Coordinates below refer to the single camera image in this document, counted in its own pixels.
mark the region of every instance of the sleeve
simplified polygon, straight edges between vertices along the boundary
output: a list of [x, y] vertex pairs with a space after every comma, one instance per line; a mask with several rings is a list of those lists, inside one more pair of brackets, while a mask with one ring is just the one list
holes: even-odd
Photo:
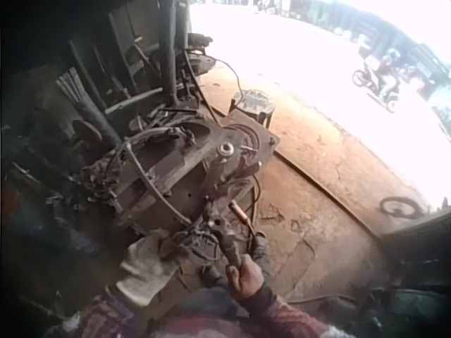
[[263, 287], [242, 302], [251, 319], [258, 320], [274, 337], [286, 338], [350, 338], [348, 334], [326, 325], [298, 310], [279, 297], [269, 287]]
[[74, 337], [138, 337], [145, 330], [145, 319], [114, 287], [93, 299], [80, 315]]

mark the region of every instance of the rusty metal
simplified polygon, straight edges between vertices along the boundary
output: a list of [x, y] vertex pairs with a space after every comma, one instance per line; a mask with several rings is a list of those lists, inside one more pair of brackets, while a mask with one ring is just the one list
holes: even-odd
[[163, 194], [155, 187], [154, 183], [149, 179], [148, 173], [142, 169], [141, 163], [136, 158], [135, 153], [132, 150], [130, 142], [126, 142], [125, 150], [127, 151], [129, 157], [132, 159], [132, 163], [135, 165], [141, 180], [146, 184], [147, 189], [150, 194], [157, 200], [162, 201], [166, 207], [171, 210], [171, 212], [176, 216], [176, 218], [184, 225], [190, 225], [191, 220], [182, 215], [177, 209], [175, 209], [163, 196]]
[[114, 225], [146, 234], [164, 224], [184, 239], [181, 245], [192, 246], [196, 262], [215, 261], [218, 241], [210, 230], [196, 227], [206, 197], [222, 217], [230, 201], [252, 188], [250, 175], [267, 163], [278, 143], [239, 111], [223, 122], [229, 127], [195, 114], [172, 127], [147, 127], [89, 167], [85, 186], [114, 206]]

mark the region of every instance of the hand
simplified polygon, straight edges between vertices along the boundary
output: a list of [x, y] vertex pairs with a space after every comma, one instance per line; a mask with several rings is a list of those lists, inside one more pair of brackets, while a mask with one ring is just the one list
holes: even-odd
[[261, 268], [249, 255], [242, 256], [241, 268], [229, 265], [225, 272], [233, 296], [239, 301], [254, 296], [264, 283]]
[[160, 259], [160, 244], [167, 235], [162, 230], [151, 231], [128, 247], [127, 256], [121, 263], [121, 268], [130, 275], [117, 282], [116, 286], [138, 306], [149, 305], [172, 278], [181, 261], [187, 258], [187, 252], [178, 252]]

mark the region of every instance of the street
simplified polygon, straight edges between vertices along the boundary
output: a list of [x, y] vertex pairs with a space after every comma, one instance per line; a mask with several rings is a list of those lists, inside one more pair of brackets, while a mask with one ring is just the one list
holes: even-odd
[[362, 63], [356, 45], [246, 6], [195, 5], [191, 19], [193, 32], [214, 40], [208, 54], [228, 62], [242, 81], [270, 81], [337, 123], [417, 190], [423, 207], [433, 211], [451, 196], [451, 143], [435, 114], [409, 88], [401, 88], [391, 114], [355, 87], [351, 76]]

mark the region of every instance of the white glove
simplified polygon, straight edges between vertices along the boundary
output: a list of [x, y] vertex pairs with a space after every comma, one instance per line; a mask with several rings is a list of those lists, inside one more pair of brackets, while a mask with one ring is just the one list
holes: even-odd
[[127, 256], [121, 263], [121, 268], [127, 270], [130, 276], [117, 282], [116, 286], [138, 306], [148, 306], [154, 296], [168, 284], [180, 263], [187, 258], [187, 253], [180, 251], [162, 261], [159, 247], [166, 237], [167, 232], [164, 230], [151, 231], [149, 236], [128, 247]]

